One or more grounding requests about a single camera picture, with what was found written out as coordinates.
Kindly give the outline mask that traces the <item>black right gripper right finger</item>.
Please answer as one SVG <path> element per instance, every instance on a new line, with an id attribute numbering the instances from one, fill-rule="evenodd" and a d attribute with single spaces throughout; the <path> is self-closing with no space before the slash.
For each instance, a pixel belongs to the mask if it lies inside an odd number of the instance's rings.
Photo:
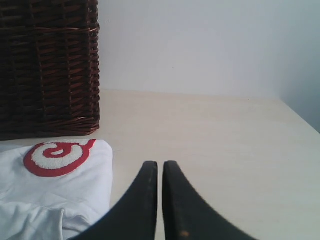
<path id="1" fill-rule="evenodd" d="M 167 240 L 253 239 L 198 194 L 176 161 L 163 165 L 162 212 Z"/>

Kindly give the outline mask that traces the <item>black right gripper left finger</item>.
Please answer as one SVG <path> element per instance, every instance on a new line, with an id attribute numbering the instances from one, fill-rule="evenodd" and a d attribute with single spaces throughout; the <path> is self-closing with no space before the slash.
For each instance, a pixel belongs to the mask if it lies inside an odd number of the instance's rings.
<path id="1" fill-rule="evenodd" d="M 154 240 L 158 211 L 158 164 L 146 161 L 122 198 L 75 240 Z"/>

